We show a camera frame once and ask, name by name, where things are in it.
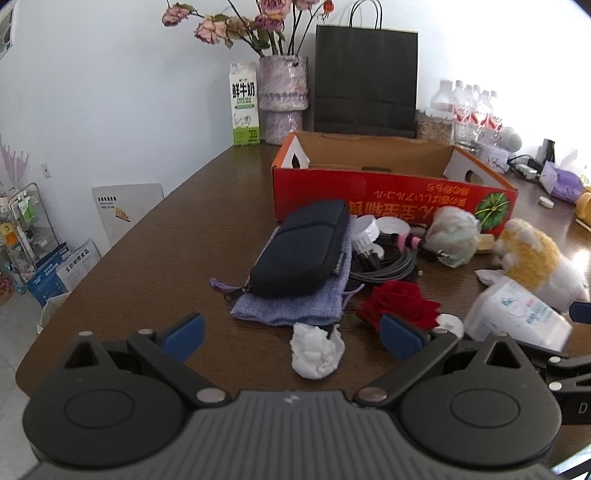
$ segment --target blue gripper pad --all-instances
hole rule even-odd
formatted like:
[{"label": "blue gripper pad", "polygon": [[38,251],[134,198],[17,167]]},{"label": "blue gripper pad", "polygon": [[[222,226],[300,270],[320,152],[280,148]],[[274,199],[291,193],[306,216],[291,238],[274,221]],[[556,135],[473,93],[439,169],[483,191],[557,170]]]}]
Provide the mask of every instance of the blue gripper pad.
[{"label": "blue gripper pad", "polygon": [[573,322],[591,324],[591,303],[574,302],[569,308],[569,317]]},{"label": "blue gripper pad", "polygon": [[382,315],[379,337],[390,355],[400,362],[411,358],[431,339],[427,332],[394,314]]},{"label": "blue gripper pad", "polygon": [[205,338],[205,318],[198,314],[182,321],[183,324],[162,341],[162,350],[181,363],[191,356]]}]

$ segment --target brown table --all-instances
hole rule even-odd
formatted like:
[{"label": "brown table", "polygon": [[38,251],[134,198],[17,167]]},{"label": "brown table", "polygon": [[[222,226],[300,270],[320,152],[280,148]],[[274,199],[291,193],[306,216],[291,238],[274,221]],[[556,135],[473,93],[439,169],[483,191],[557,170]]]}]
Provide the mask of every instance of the brown table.
[{"label": "brown table", "polygon": [[[230,317],[222,294],[209,279],[240,285],[273,227],[271,161],[275,147],[230,148],[172,192],[112,248],[52,318],[17,371],[17,384],[31,395],[77,332],[120,339],[141,327],[161,330],[189,312],[207,319],[206,339],[187,364],[235,394],[240,389],[343,390],[385,373],[394,360],[370,328],[342,325],[346,353],[339,369],[308,381],[291,368],[291,329]],[[519,188],[514,216],[556,240],[569,258],[589,251],[591,234],[572,221],[573,207],[537,205],[540,188],[512,179]],[[581,257],[589,262],[589,257]],[[441,312],[463,318],[481,291],[474,270],[487,256],[456,270],[423,264],[419,285]],[[571,355],[591,353],[591,327],[575,325]],[[556,463],[591,443],[591,426],[563,427],[551,461]]]}]

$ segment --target tiled floor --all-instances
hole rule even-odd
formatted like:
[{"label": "tiled floor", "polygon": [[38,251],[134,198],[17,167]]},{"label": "tiled floor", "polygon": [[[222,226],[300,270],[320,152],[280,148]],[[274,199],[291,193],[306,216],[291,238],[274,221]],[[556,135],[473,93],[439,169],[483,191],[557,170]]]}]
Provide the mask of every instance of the tiled floor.
[{"label": "tiled floor", "polygon": [[14,382],[14,373],[37,337],[40,315],[30,293],[15,293],[0,307],[0,480],[20,478],[36,464],[21,426],[28,397]]}]

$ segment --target white tissue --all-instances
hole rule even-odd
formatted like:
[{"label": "white tissue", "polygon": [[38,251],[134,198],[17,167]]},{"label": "white tissue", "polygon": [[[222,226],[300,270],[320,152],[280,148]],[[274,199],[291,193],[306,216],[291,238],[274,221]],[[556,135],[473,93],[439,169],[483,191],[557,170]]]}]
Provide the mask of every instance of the white tissue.
[{"label": "white tissue", "polygon": [[330,338],[328,332],[304,323],[294,324],[294,335],[291,338],[291,366],[302,377],[319,380],[328,377],[339,366],[345,343],[333,327]]}]

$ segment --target milk carton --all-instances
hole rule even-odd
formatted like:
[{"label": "milk carton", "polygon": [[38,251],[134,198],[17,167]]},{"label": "milk carton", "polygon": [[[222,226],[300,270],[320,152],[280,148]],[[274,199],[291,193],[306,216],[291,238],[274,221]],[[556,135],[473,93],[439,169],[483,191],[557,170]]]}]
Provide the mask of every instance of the milk carton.
[{"label": "milk carton", "polygon": [[259,144],[255,62],[232,63],[230,66],[230,101],[234,145]]}]

